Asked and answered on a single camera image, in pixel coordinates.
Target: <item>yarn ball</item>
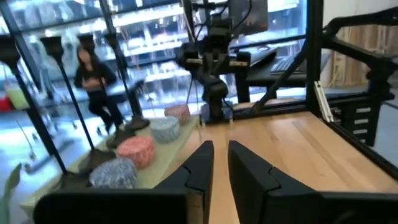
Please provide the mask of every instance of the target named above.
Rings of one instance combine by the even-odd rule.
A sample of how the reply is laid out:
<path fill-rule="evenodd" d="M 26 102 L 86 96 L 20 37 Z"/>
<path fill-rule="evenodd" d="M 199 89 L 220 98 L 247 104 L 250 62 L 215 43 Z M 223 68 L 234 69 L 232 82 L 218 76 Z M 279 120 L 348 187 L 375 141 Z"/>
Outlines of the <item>yarn ball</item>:
<path fill-rule="evenodd" d="M 90 174 L 89 180 L 95 188 L 134 189 L 137 184 L 137 169 L 132 160 L 117 158 L 98 166 Z"/>
<path fill-rule="evenodd" d="M 172 142 L 180 136 L 179 120 L 173 116 L 153 119 L 150 124 L 150 131 L 157 142 Z"/>
<path fill-rule="evenodd" d="M 128 138 L 118 146 L 117 153 L 120 157 L 132 160 L 137 169 L 143 169 L 154 160 L 154 141 L 148 136 Z"/>
<path fill-rule="evenodd" d="M 188 105 L 176 105 L 170 106 L 164 109 L 165 116 L 174 116 L 180 121 L 180 125 L 183 126 L 189 122 L 191 118 L 191 112 L 189 111 Z"/>

